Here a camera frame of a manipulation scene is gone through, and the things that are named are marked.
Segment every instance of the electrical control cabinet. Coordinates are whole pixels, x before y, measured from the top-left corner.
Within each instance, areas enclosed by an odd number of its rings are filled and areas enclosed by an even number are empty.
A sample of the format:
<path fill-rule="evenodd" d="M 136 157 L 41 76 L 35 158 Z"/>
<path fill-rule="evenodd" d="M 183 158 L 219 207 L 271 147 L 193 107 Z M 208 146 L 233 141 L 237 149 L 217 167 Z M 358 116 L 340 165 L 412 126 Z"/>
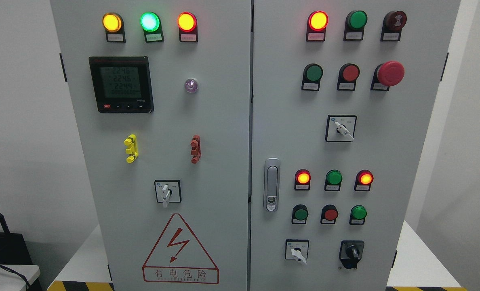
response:
<path fill-rule="evenodd" d="M 255 1 L 252 291 L 385 289 L 458 7 Z"/>
<path fill-rule="evenodd" d="M 51 4 L 117 291 L 384 289 L 458 0 Z"/>
<path fill-rule="evenodd" d="M 51 6 L 114 288 L 245 291 L 251 1 Z"/>

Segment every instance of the yellow terminal block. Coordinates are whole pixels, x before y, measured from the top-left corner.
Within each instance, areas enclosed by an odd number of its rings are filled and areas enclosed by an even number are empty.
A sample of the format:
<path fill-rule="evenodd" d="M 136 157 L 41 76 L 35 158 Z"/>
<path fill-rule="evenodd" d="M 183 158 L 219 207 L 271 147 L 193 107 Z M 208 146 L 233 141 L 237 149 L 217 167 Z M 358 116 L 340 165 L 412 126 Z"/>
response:
<path fill-rule="evenodd" d="M 138 142 L 136 140 L 135 135 L 129 135 L 127 138 L 123 141 L 123 144 L 125 144 L 126 149 L 125 153 L 129 155 L 127 157 L 127 162 L 130 164 L 134 162 L 138 158 Z"/>

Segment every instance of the warning sign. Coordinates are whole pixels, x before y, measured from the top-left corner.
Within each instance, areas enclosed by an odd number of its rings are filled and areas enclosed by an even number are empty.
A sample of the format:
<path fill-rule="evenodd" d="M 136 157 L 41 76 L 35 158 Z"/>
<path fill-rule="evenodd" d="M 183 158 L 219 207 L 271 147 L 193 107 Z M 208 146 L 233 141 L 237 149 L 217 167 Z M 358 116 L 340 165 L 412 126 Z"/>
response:
<path fill-rule="evenodd" d="M 145 282 L 218 284 L 218 267 L 179 213 L 172 214 L 143 264 Z"/>

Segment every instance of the yellow indicator light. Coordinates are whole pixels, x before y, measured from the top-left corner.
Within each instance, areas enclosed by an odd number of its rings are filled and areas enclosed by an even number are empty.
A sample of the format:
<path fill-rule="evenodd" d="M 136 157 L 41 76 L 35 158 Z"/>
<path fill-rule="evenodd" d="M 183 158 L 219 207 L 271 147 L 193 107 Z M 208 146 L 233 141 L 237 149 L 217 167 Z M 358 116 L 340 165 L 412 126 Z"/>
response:
<path fill-rule="evenodd" d="M 106 13 L 102 18 L 103 28 L 109 32 L 122 29 L 122 18 L 117 13 Z"/>
<path fill-rule="evenodd" d="M 321 31 L 328 25 L 328 15 L 324 11 L 315 11 L 308 18 L 308 25 L 315 31 Z"/>
<path fill-rule="evenodd" d="M 297 182 L 301 184 L 306 184 L 310 181 L 310 175 L 308 173 L 301 173 L 297 176 Z"/>
<path fill-rule="evenodd" d="M 177 17 L 177 25 L 184 32 L 190 32 L 197 26 L 197 19 L 189 12 L 183 12 Z"/>
<path fill-rule="evenodd" d="M 364 184 L 364 185 L 370 184 L 373 181 L 373 175 L 365 173 L 360 177 L 359 180 L 361 184 Z"/>

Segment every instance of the gray metal panel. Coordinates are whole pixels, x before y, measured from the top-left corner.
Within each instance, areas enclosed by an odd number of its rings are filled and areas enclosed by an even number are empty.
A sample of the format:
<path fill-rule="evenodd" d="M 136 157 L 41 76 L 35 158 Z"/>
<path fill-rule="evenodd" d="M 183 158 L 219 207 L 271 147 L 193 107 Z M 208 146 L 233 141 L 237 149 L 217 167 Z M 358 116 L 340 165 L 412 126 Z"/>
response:
<path fill-rule="evenodd" d="M 255 2 L 253 68 L 253 178 L 251 290 L 383 290 L 393 262 L 459 1 L 346 0 Z M 306 42 L 312 11 L 329 15 L 325 42 Z M 364 40 L 342 41 L 345 17 L 366 11 Z M 381 42 L 388 11 L 403 10 L 401 41 Z M 370 91 L 377 65 L 400 61 L 403 81 L 389 92 Z M 303 68 L 323 67 L 319 92 L 301 91 Z M 360 67 L 356 91 L 337 91 L 341 66 Z M 354 142 L 325 142 L 329 114 L 354 114 Z M 281 161 L 279 208 L 263 207 L 264 162 Z M 310 191 L 294 191 L 297 170 L 312 174 Z M 325 175 L 343 174 L 339 192 L 323 190 Z M 354 192 L 355 175 L 375 175 L 369 192 Z M 308 207 L 306 225 L 290 223 L 292 208 Z M 321 225 L 323 206 L 339 211 Z M 365 225 L 349 225 L 355 205 L 368 210 Z M 307 264 L 284 259 L 286 239 L 308 239 Z M 339 269 L 342 240 L 363 240 L 358 269 Z"/>
<path fill-rule="evenodd" d="M 116 290 L 245 290 L 251 2 L 51 4 Z M 139 18 L 146 11 L 161 18 L 164 42 L 145 43 Z M 198 43 L 179 42 L 177 16 L 183 11 L 197 18 Z M 125 44 L 105 41 L 101 18 L 108 12 L 124 19 Z M 148 56 L 152 114 L 98 113 L 87 59 L 100 55 Z M 183 84 L 192 77 L 199 81 L 199 92 L 187 94 Z M 123 140 L 132 133 L 138 138 L 139 158 L 127 164 Z M 190 162 L 194 134 L 201 138 L 198 164 Z M 182 203 L 166 209 L 157 203 L 156 179 L 180 179 Z M 175 212 L 218 266 L 218 285 L 144 282 L 143 263 Z M 185 258 L 192 263 L 192 254 Z M 188 267 L 200 267 L 194 263 Z"/>

